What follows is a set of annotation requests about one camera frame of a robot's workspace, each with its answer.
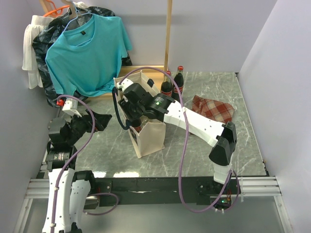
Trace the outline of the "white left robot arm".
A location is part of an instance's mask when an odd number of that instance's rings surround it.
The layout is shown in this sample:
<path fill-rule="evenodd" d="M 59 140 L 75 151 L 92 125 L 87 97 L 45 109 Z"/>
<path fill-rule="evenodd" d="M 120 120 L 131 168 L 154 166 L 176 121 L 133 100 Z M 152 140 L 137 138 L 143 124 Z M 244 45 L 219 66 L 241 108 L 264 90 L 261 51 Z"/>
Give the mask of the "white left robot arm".
<path fill-rule="evenodd" d="M 87 113 L 74 115 L 70 121 L 54 118 L 48 125 L 47 170 L 49 200 L 44 233 L 80 233 L 80 220 L 86 198 L 96 192 L 92 171 L 75 171 L 75 143 L 84 135 L 104 131 L 112 116 Z"/>

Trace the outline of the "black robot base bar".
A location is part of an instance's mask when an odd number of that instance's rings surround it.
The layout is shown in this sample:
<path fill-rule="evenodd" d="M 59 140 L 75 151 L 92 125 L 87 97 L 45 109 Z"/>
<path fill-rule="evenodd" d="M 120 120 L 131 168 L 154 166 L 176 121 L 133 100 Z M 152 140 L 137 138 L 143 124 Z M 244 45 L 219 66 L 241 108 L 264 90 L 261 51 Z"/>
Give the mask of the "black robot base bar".
<path fill-rule="evenodd" d="M 90 181 L 89 194 L 112 193 L 118 204 L 175 204 L 180 203 L 177 177 L 157 178 L 86 178 Z M 210 205 L 223 185 L 212 177 L 183 177 L 182 194 L 186 203 Z"/>

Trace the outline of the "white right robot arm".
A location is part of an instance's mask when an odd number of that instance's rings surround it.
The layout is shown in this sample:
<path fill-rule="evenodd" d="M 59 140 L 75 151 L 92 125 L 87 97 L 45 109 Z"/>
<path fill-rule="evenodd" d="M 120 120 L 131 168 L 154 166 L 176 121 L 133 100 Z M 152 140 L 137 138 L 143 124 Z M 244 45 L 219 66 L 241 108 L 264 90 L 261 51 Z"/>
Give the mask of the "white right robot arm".
<path fill-rule="evenodd" d="M 214 190 L 224 193 L 230 188 L 227 176 L 231 171 L 231 156 L 237 143 L 234 123 L 224 124 L 206 118 L 162 93 L 152 96 L 139 83 L 129 79 L 117 84 L 116 89 L 122 92 L 118 104 L 130 122 L 145 116 L 188 130 L 206 141 L 212 147 L 209 159 L 214 166 Z"/>

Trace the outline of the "Coca-Cola glass bottle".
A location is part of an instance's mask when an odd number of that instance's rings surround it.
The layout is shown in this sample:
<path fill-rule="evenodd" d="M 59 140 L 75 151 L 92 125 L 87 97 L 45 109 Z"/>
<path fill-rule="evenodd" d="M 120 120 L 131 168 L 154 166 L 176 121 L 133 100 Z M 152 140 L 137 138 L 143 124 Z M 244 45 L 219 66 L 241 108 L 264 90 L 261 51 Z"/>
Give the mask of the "Coca-Cola glass bottle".
<path fill-rule="evenodd" d="M 183 70 L 184 70 L 183 66 L 178 66 L 177 73 L 174 77 L 174 81 L 179 88 L 180 94 L 182 94 L 183 87 L 184 87 Z M 177 88 L 175 86 L 173 86 L 172 98 L 178 102 L 180 102 L 180 99 L 181 99 L 179 94 L 178 94 Z"/>
<path fill-rule="evenodd" d="M 132 127 L 139 133 L 143 126 L 142 126 L 142 121 L 140 120 L 140 118 L 135 119 L 132 121 Z"/>
<path fill-rule="evenodd" d="M 173 92 L 172 82 L 171 82 L 171 79 L 167 77 L 166 75 L 164 76 L 164 80 L 161 84 L 160 92 L 168 97 L 172 96 L 172 92 Z"/>

